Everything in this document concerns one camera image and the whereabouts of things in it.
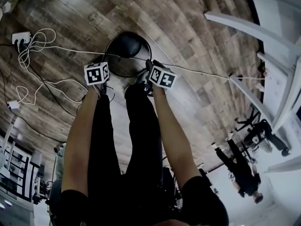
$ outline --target person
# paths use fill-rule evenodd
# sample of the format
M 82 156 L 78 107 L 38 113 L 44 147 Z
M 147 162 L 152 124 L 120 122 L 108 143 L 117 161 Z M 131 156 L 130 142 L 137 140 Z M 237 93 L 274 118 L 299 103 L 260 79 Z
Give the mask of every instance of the person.
M 229 171 L 233 173 L 235 180 L 232 181 L 234 187 L 237 189 L 238 193 L 244 198 L 245 194 L 251 196 L 253 201 L 258 204 L 263 200 L 262 193 L 258 192 L 258 186 L 261 183 L 259 173 L 255 165 L 252 165 L 252 171 L 248 165 L 247 160 L 244 158 L 239 148 L 236 146 L 232 140 L 233 133 L 229 133 L 226 141 L 228 142 L 231 151 L 236 158 L 237 163 L 228 158 L 215 143 L 212 147 L 215 149 L 217 156 L 222 160 L 222 162 L 228 167 Z
M 165 91 L 153 85 L 156 116 L 141 78 L 125 92 L 133 149 L 121 175 L 104 88 L 99 99 L 89 88 L 70 129 L 58 225 L 229 225 L 223 203 L 193 161 Z M 181 211 L 168 205 L 162 189 L 162 141 L 183 198 Z

